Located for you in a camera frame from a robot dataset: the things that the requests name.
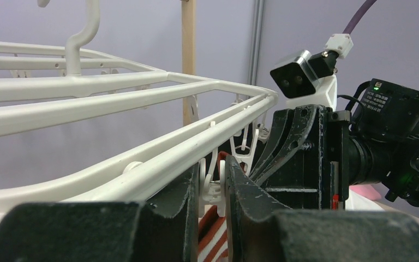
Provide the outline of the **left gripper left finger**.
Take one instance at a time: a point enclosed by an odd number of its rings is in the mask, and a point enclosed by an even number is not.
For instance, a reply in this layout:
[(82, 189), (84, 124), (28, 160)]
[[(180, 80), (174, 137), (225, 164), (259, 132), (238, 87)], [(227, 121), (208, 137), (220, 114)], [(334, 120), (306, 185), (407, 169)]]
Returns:
[(193, 165), (145, 202), (26, 203), (0, 222), (0, 261), (195, 261)]

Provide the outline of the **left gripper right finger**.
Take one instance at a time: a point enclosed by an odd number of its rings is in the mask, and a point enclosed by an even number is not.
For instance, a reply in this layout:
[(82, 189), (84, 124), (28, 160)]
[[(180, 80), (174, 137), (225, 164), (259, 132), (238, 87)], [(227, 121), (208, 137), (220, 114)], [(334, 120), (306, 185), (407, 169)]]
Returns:
[(290, 209), (225, 159), (230, 261), (419, 261), (419, 224), (400, 212)]

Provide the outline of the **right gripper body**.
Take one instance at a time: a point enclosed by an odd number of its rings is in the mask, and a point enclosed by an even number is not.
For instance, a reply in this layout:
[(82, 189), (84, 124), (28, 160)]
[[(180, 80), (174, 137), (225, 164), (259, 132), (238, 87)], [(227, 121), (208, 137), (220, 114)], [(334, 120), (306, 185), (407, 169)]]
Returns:
[(349, 111), (318, 105), (314, 125), (295, 155), (260, 187), (293, 209), (343, 209), (347, 198)]

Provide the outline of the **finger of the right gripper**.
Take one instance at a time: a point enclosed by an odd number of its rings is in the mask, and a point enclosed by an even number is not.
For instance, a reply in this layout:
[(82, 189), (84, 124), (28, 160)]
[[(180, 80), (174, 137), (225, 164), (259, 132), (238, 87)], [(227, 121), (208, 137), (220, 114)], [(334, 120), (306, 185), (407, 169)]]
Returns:
[(274, 112), (267, 144), (249, 175), (253, 182), (263, 184), (295, 155), (306, 141), (319, 108), (306, 105)]

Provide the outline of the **grey orange striped sock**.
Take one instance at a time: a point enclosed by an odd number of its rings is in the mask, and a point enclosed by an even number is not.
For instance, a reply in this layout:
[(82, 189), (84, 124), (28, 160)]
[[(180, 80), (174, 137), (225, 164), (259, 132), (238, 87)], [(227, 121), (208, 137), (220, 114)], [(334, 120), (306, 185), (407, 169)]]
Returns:
[[(229, 153), (227, 153), (225, 151), (219, 151), (218, 152), (218, 156), (217, 156), (217, 170), (218, 170), (219, 174), (221, 174), (221, 172), (220, 172), (220, 169), (221, 169), (221, 166), (222, 166), (221, 161), (226, 160), (226, 157), (227, 156), (230, 156), (230, 155), (231, 154), (229, 154)], [(242, 169), (242, 171), (243, 171), (244, 174), (246, 173), (245, 165), (246, 164), (244, 162), (240, 162), (239, 163), (239, 166), (241, 167), (241, 169)]]

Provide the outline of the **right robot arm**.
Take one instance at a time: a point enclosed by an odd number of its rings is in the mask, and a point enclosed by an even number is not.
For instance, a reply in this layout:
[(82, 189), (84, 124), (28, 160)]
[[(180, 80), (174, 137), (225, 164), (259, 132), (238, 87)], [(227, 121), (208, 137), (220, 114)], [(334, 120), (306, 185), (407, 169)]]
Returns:
[(342, 209), (350, 186), (374, 183), (388, 201), (419, 207), (419, 91), (372, 79), (343, 111), (276, 111), (249, 176), (293, 209)]

